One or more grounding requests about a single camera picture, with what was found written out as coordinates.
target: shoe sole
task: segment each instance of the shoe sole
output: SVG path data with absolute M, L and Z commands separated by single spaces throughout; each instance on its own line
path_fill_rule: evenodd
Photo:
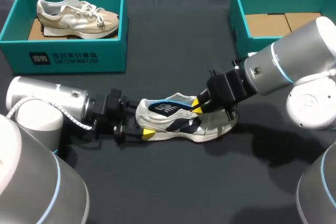
M 196 143 L 207 142 L 207 141 L 218 138 L 226 134 L 227 132 L 229 132 L 237 124 L 237 119 L 235 120 L 236 121 L 234 122 L 232 126 L 229 126 L 228 128 L 226 128 L 225 130 L 221 132 L 217 132 L 217 133 L 210 134 L 210 135 L 194 135 L 194 134 L 184 133 L 184 132 L 155 132 L 155 134 L 151 138 L 147 139 L 146 141 L 162 141 L 162 140 L 168 140 L 174 137 L 183 137 L 183 138 L 187 138 Z M 145 125 L 142 126 L 141 124 L 139 124 L 139 126 L 142 128 L 146 128 Z
M 80 31 L 73 31 L 71 29 L 57 29 L 42 26 L 42 33 L 45 37 L 77 37 L 80 39 L 104 39 L 112 37 L 113 34 L 117 34 L 118 27 L 111 31 L 106 31 L 99 34 L 85 34 Z

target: shoe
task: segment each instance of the shoe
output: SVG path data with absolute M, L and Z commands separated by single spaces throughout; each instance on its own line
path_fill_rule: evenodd
M 146 129 L 149 136 L 146 140 L 185 137 L 205 142 L 224 135 L 237 123 L 238 114 L 230 121 L 224 110 L 204 114 L 191 111 L 195 99 L 180 93 L 164 100 L 142 99 L 135 118 Z
M 44 36 L 110 37 L 119 27 L 119 16 L 85 1 L 37 2 L 37 17 Z

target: teal shoe box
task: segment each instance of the teal shoe box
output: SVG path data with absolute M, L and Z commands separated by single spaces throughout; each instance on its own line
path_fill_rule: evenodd
M 247 16 L 285 13 L 320 13 L 336 24 L 336 0 L 231 0 L 229 23 L 238 57 L 245 58 L 282 37 L 252 36 Z
M 0 34 L 0 48 L 14 74 L 125 71 L 129 21 L 126 0 L 80 0 L 119 15 L 117 38 L 28 40 L 37 17 L 37 1 L 15 0 Z

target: yellow accent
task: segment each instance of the yellow accent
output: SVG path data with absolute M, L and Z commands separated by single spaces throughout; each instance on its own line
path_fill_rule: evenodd
M 148 130 L 148 129 L 143 129 L 143 133 L 142 133 L 142 140 L 148 140 L 151 137 L 153 137 L 155 135 L 155 131 L 153 130 Z
M 198 105 L 198 99 L 197 98 L 195 99 L 195 101 L 193 102 L 193 104 L 191 104 L 191 106 L 193 107 L 193 106 L 196 106 L 196 105 Z M 198 108 L 194 109 L 193 112 L 199 113 L 199 114 L 203 113 L 201 107 L 198 107 Z

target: brown cardboard piece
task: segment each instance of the brown cardboard piece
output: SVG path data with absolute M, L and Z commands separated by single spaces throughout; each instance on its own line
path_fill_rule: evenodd
M 320 13 L 285 13 L 287 22 L 292 31 L 300 28 L 301 26 L 321 17 Z
M 284 36 L 290 33 L 284 14 L 246 15 L 252 37 Z
M 44 37 L 41 30 L 41 23 L 38 18 L 34 19 L 33 26 L 31 27 L 30 34 L 28 40 L 53 40 L 53 39 L 78 39 L 76 37 Z M 111 38 L 117 39 L 118 34 L 112 36 Z
M 245 15 L 252 37 L 284 36 L 320 16 L 320 13 Z

